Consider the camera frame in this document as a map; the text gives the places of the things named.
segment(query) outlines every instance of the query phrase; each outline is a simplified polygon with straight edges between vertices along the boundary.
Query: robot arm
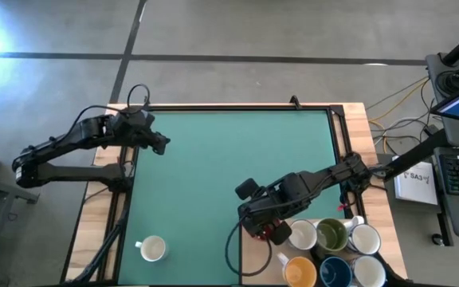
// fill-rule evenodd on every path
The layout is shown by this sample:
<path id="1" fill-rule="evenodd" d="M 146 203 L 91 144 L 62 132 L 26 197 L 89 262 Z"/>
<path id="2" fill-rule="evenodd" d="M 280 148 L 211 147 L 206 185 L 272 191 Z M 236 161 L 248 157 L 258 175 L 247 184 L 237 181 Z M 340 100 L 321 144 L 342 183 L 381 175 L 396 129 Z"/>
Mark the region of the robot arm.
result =
<path id="1" fill-rule="evenodd" d="M 51 159 L 76 149 L 94 147 L 151 147 L 154 153 L 163 155 L 166 136 L 151 130 L 154 117 L 147 111 L 125 108 L 115 116 L 103 115 L 87 118 L 75 124 L 59 138 L 22 150 L 12 168 L 17 184 L 21 187 L 40 187 L 51 181 L 99 181 L 110 191 L 126 187 L 122 167 L 118 163 L 105 167 L 56 167 L 47 163 Z"/>
<path id="2" fill-rule="evenodd" d="M 322 190 L 342 183 L 343 191 L 366 190 L 371 172 L 357 153 L 351 153 L 332 167 L 317 172 L 289 173 L 267 187 L 259 187 L 247 179 L 235 189 L 240 199 L 247 199 L 238 207 L 238 216 L 245 230 L 252 236 L 270 231 L 269 238 L 276 245 L 283 243 L 292 233 L 286 218 L 306 210 Z"/>

